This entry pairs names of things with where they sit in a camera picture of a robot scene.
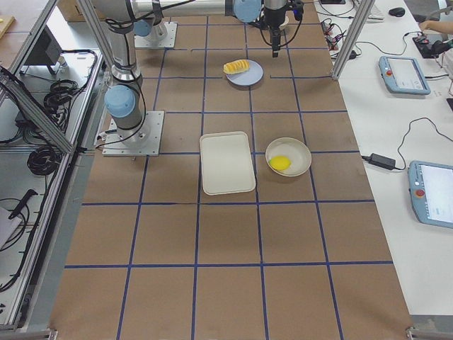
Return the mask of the person forearm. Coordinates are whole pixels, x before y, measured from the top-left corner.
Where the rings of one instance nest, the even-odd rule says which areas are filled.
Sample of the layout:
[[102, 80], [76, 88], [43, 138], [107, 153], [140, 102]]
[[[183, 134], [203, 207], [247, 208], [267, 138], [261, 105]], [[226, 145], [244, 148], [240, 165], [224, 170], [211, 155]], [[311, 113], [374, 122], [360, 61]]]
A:
[[423, 21], [418, 25], [422, 31], [433, 30], [442, 34], [453, 34], [453, 22], [451, 21]]

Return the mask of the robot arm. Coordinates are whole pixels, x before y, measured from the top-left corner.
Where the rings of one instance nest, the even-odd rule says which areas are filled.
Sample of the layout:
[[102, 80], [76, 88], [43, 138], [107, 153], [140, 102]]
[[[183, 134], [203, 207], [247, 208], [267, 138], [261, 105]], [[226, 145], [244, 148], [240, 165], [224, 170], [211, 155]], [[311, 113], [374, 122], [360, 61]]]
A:
[[[281, 43], [282, 25], [287, 12], [294, 14], [298, 26], [294, 35], [286, 43]], [[234, 16], [244, 23], [258, 21], [263, 42], [272, 48], [273, 57], [296, 37], [304, 15], [303, 1], [225, 1], [225, 14]]]
[[162, 5], [160, 1], [87, 1], [84, 16], [101, 52], [108, 60], [112, 80], [104, 95], [105, 109], [116, 132], [96, 146], [111, 156], [157, 155], [159, 153], [163, 111], [148, 111], [142, 90], [135, 47], [135, 26], [146, 18], [154, 22], [163, 11], [185, 6], [189, 1]]

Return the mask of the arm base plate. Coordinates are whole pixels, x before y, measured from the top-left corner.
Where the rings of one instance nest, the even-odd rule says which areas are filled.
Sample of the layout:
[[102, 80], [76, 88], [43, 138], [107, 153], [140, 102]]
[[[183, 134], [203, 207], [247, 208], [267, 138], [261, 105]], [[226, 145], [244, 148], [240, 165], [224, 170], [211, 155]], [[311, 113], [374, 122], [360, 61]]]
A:
[[135, 35], [134, 45], [139, 50], [173, 49], [176, 43], [176, 22], [165, 22], [153, 25], [146, 36]]
[[102, 155], [105, 157], [158, 156], [163, 125], [163, 111], [147, 111], [140, 131], [123, 142], [122, 137], [128, 137], [133, 130], [129, 132], [118, 130], [115, 121], [111, 118], [109, 128], [116, 132], [107, 135]]

